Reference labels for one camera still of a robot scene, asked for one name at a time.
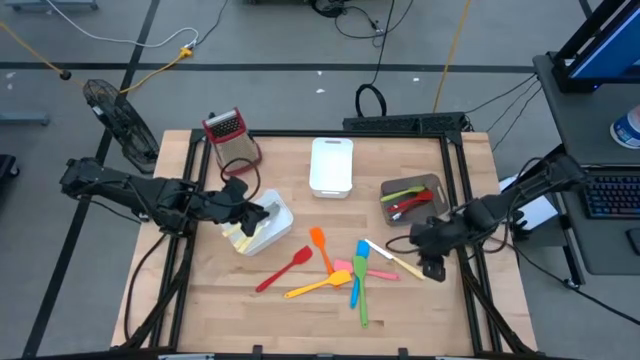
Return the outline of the red silicone spoon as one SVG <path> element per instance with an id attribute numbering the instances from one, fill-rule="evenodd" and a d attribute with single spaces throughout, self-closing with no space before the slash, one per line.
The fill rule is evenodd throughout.
<path id="1" fill-rule="evenodd" d="M 398 221 L 405 213 L 413 208 L 427 204 L 433 200 L 433 193 L 430 190 L 424 190 L 419 193 L 411 193 L 410 197 L 389 205 L 386 208 L 387 214 L 392 221 Z"/>

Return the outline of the small white plastic bin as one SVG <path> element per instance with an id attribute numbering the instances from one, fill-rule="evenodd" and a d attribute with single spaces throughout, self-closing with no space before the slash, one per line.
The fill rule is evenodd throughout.
<path id="1" fill-rule="evenodd" d="M 348 138 L 312 141 L 309 187 L 318 198 L 346 198 L 353 187 L 354 143 Z"/>

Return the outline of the grey cart base bar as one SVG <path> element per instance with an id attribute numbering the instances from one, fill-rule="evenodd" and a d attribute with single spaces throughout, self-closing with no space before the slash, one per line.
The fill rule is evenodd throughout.
<path id="1" fill-rule="evenodd" d="M 49 115 L 46 112 L 3 112 L 0 111 L 0 125 L 42 125 L 48 126 Z"/>
<path id="2" fill-rule="evenodd" d="M 21 11 L 27 7 L 88 7 L 91 10 L 98 10 L 99 5 L 96 0 L 0 0 L 3 5 L 12 8 L 14 11 Z"/>

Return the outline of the black backlit keyboard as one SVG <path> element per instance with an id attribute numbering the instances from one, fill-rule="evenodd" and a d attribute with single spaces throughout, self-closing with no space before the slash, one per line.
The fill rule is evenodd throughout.
<path id="1" fill-rule="evenodd" d="M 640 172 L 591 172 L 581 201 L 588 218 L 640 219 Z"/>

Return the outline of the pink silicone spatula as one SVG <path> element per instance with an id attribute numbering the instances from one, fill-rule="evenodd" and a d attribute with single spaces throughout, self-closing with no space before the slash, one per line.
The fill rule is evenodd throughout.
<path id="1" fill-rule="evenodd" d="M 333 263 L 333 268 L 335 271 L 346 270 L 351 274 L 354 273 L 354 267 L 352 263 L 346 260 L 336 259 Z M 381 278 L 385 280 L 398 281 L 400 279 L 399 275 L 396 273 L 388 273 L 388 272 L 377 271 L 377 270 L 367 270 L 366 274 L 369 276 L 373 276 L 373 277 Z"/>

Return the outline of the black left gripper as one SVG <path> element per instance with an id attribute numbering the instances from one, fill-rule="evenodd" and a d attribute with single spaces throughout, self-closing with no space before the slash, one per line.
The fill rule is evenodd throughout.
<path id="1" fill-rule="evenodd" d="M 262 205 L 249 202 L 243 196 L 232 193 L 218 192 L 214 202 L 220 208 L 218 223 L 234 222 L 246 212 L 249 217 L 241 220 L 241 231 L 247 237 L 252 237 L 256 229 L 256 219 L 264 219 L 270 212 Z"/>

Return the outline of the grey translucent bin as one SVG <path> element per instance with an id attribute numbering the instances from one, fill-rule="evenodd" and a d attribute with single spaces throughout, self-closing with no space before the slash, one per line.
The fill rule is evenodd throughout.
<path id="1" fill-rule="evenodd" d="M 427 204 L 417 206 L 405 213 L 398 221 L 392 221 L 386 212 L 386 208 L 396 202 L 410 197 L 402 195 L 387 202 L 381 202 L 382 213 L 387 225 L 391 227 L 410 225 L 412 223 L 424 223 L 428 217 L 439 217 L 449 211 L 449 204 L 445 196 L 445 188 L 435 174 L 424 174 L 413 177 L 398 178 L 385 181 L 380 187 L 380 198 L 386 194 L 401 191 L 412 186 L 425 186 L 425 190 L 433 193 L 433 200 Z"/>

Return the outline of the white blue canister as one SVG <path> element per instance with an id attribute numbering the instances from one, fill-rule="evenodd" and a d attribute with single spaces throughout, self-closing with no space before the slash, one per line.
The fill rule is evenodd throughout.
<path id="1" fill-rule="evenodd" d="M 640 105 L 614 121 L 610 135 L 620 146 L 640 150 Z"/>

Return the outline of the red steel box grater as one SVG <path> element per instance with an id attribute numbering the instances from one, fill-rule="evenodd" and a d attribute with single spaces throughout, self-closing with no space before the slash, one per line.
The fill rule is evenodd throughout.
<path id="1" fill-rule="evenodd" d="M 210 113 L 202 126 L 225 175 L 239 175 L 261 162 L 261 149 L 250 136 L 237 107 L 219 115 Z"/>

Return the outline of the orange silicone spatula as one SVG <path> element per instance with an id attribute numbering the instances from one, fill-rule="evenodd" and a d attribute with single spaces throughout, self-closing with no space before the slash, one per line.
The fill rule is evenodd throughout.
<path id="1" fill-rule="evenodd" d="M 309 230 L 313 244 L 320 250 L 327 273 L 331 275 L 334 272 L 329 256 L 326 252 L 326 238 L 320 227 L 313 227 Z"/>

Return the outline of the yellow silicone spatula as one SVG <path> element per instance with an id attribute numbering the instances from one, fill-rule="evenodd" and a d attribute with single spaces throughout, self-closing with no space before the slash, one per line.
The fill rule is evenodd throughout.
<path id="1" fill-rule="evenodd" d="M 352 280 L 351 274 L 347 270 L 335 271 L 331 275 L 329 275 L 325 280 L 291 290 L 285 293 L 284 297 L 287 299 L 294 298 L 323 286 L 328 286 L 328 285 L 340 286 L 350 282 L 351 280 Z"/>

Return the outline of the red silicone spatula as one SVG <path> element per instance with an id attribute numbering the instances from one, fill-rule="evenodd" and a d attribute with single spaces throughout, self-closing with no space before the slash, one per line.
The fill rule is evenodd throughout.
<path id="1" fill-rule="evenodd" d="M 284 275 L 288 270 L 297 265 L 302 265 L 306 261 L 308 261 L 313 255 L 313 252 L 309 246 L 305 246 L 298 250 L 292 257 L 291 261 L 285 265 L 282 269 L 280 269 L 275 274 L 271 275 L 269 278 L 260 283 L 255 291 L 257 293 L 263 292 L 266 290 L 271 284 L 273 284 L 279 277 Z"/>

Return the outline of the blue silicone spatula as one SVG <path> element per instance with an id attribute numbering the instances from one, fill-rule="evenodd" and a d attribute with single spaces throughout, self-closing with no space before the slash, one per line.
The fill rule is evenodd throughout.
<path id="1" fill-rule="evenodd" d="M 359 240 L 356 249 L 356 255 L 361 256 L 365 259 L 369 257 L 370 247 L 369 244 L 365 240 Z M 359 279 L 357 276 L 354 276 L 354 285 L 351 292 L 350 298 L 350 308 L 354 309 L 357 305 L 359 297 Z"/>

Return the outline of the large white plastic bin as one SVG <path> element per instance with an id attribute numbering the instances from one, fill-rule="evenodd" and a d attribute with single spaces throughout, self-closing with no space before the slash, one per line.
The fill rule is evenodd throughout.
<path id="1" fill-rule="evenodd" d="M 267 189 L 264 194 L 257 199 L 256 203 L 264 206 L 270 212 L 270 215 L 258 223 L 254 235 L 249 237 L 250 240 L 246 243 L 244 252 L 240 253 L 246 256 L 254 256 L 279 240 L 291 230 L 294 220 L 293 214 L 286 206 L 284 200 L 274 189 Z M 233 225 L 229 223 L 223 224 L 222 229 L 224 231 L 231 226 Z M 234 243 L 243 236 L 245 235 L 240 229 L 230 237 L 225 238 L 234 246 Z"/>

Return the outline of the green silicone spatula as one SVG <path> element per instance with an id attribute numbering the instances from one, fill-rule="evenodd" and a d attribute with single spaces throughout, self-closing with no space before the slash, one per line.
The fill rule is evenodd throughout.
<path id="1" fill-rule="evenodd" d="M 354 274 L 359 279 L 359 297 L 357 304 L 359 304 L 360 309 L 360 323 L 363 328 L 367 328 L 369 324 L 365 289 L 367 259 L 355 255 L 352 259 L 352 265 L 354 267 Z"/>

